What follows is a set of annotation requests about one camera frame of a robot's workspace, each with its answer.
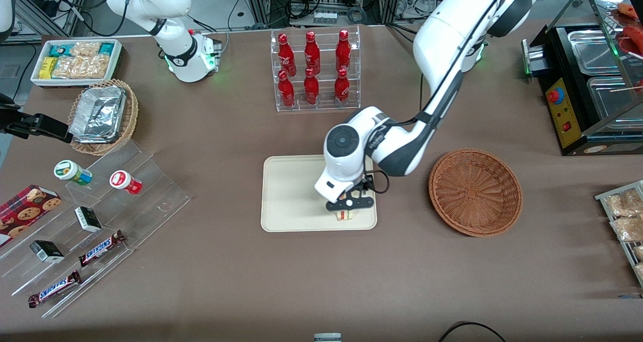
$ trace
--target red cap bottle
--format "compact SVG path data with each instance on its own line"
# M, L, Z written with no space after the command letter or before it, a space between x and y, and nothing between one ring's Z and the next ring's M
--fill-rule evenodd
M346 78L346 69L342 68L337 72L335 80L335 104L343 107L349 103L349 88L351 83Z
M310 106L315 106L319 102L319 81L317 81L312 67L306 69L306 80L303 82L303 88L306 90L306 102Z
M322 59L319 55L319 45L315 41L315 32L306 32L306 49L303 51L306 57L306 67L311 67L315 74L322 71Z
M288 74L285 70L279 70L279 83L277 88L279 89L279 97L282 100L283 107L293 108L294 107L294 87L292 82L288 79Z
M340 31L340 41L337 43L337 48L335 49L335 67L337 72L340 69L345 68L349 70L351 68L351 45L349 44L349 31L342 29Z
M289 77L294 77L297 74L297 67L294 65L294 52L292 47L288 44L288 36L281 33L277 39L279 40L279 63Z

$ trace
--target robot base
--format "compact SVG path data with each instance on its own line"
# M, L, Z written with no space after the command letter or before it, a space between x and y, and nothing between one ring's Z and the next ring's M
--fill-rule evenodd
M170 71L183 82L196 82L206 77L211 72L219 71L219 60L221 59L222 45L214 42L211 38L203 35L192 35L197 41L197 52L187 65L183 67L172 67L172 63L165 58Z

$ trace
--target control panel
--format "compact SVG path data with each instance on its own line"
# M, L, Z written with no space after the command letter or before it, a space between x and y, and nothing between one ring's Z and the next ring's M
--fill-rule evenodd
M568 147L574 141L581 138L581 128L576 120L576 114L572 108L572 103L567 96L567 89L563 79L559 79L545 93L549 112L552 114L558 139L561 141L563 148Z

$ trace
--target aluminum foil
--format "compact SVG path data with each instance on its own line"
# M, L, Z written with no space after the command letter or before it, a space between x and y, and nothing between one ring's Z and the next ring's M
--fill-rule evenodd
M113 143L119 138L127 92L118 86L83 91L69 132L79 143Z

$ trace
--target stainless steel tray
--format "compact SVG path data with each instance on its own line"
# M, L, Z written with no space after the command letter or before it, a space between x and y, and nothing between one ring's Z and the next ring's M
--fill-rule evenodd
M619 74L616 61L601 30L573 31L567 38L581 72L588 76Z
M587 81L587 87L592 94L592 101L602 119L607 118L623 106L632 102L629 92L609 92L618 88L626 88L623 77L593 77ZM639 106L627 111L608 125L610 129L643 129L643 107Z

